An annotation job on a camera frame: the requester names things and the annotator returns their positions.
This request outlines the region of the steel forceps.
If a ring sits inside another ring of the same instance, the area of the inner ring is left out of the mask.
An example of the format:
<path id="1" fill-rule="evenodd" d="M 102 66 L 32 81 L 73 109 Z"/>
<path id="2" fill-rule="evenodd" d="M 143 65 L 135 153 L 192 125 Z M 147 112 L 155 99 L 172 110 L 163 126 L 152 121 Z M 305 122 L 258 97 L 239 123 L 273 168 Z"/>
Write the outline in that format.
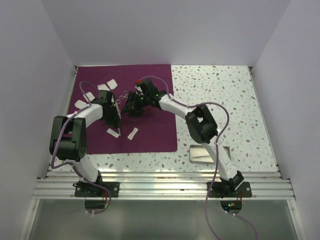
<path id="1" fill-rule="evenodd" d="M 119 99 L 124 100 L 124 99 L 127 99 L 128 96 L 129 96 L 129 92 L 125 90 L 123 94 L 119 96 Z"/>

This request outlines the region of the steel scissors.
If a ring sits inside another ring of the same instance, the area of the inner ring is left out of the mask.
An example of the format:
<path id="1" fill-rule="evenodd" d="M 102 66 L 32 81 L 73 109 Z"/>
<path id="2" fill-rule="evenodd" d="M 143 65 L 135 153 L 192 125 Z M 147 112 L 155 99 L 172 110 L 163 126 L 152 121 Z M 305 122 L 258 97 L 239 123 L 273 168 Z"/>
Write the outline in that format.
<path id="1" fill-rule="evenodd" d="M 210 155 L 197 155 L 193 156 L 192 159 L 211 159 Z"/>
<path id="2" fill-rule="evenodd" d="M 115 107 L 116 107 L 116 110 L 117 110 L 117 114 L 118 114 L 118 117 L 119 117 L 119 120 L 121 120 L 121 110 L 120 110 L 120 107 L 119 107 L 119 104 L 121 103 L 121 100 L 120 99 L 117 99 L 115 101 Z M 118 134 L 119 136 L 121 136 L 121 127 L 120 127 L 120 123 L 118 124 Z"/>

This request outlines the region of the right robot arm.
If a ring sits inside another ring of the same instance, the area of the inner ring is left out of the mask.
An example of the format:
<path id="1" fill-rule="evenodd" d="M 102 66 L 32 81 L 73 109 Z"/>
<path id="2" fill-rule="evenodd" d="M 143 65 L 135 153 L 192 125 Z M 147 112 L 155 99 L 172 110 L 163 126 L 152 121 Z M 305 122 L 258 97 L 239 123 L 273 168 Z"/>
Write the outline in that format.
<path id="1" fill-rule="evenodd" d="M 129 91 L 123 112 L 130 116 L 140 116 L 144 108 L 152 106 L 172 113 L 185 120 L 190 137 L 202 145 L 212 160 L 215 160 L 223 192 L 227 196 L 235 196 L 241 190 L 244 177 L 232 163 L 231 158 L 222 146 L 219 146 L 218 124 L 207 105 L 212 102 L 197 105 L 186 105 L 174 99 L 167 91 L 159 91 L 151 79 L 135 84 L 137 90 Z"/>

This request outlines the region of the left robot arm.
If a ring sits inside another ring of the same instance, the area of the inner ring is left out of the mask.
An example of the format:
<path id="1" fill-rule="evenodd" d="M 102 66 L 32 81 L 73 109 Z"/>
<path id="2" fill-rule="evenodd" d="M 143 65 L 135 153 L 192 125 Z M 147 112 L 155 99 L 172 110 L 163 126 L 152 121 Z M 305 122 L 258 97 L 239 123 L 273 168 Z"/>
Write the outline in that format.
<path id="1" fill-rule="evenodd" d="M 87 192 L 95 197 L 104 190 L 101 173 L 87 155 L 87 128 L 96 121 L 103 121 L 111 128 L 120 126 L 115 95 L 111 91 L 100 90 L 98 97 L 86 103 L 84 108 L 73 114 L 56 116 L 49 143 L 50 167 L 71 166 L 80 181 L 87 183 Z"/>

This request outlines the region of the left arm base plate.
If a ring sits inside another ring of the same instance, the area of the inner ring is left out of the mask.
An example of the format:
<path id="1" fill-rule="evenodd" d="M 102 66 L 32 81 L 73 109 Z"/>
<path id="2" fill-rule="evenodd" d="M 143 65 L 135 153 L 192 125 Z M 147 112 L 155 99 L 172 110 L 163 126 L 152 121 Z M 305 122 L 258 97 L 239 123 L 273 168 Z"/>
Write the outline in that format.
<path id="1" fill-rule="evenodd" d="M 101 187 L 93 186 L 90 183 L 78 181 L 77 183 L 73 183 L 72 186 L 75 188 L 74 196 L 78 198 L 99 198 L 106 196 L 105 190 Z M 120 190 L 119 182 L 102 182 L 101 186 L 109 190 L 110 193 L 108 193 L 108 196 L 111 198 L 118 197 Z"/>

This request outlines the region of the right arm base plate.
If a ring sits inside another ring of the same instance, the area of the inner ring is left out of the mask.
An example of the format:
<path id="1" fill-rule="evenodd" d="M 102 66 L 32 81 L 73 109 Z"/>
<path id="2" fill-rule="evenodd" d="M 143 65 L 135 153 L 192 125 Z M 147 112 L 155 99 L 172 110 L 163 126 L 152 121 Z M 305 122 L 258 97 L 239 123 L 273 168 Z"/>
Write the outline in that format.
<path id="1" fill-rule="evenodd" d="M 244 181 L 237 190 L 231 190 L 223 185 L 222 182 L 215 181 L 211 188 L 211 182 L 207 182 L 207 189 L 209 191 L 209 198 L 251 198 L 253 196 L 251 185 L 249 182 Z"/>

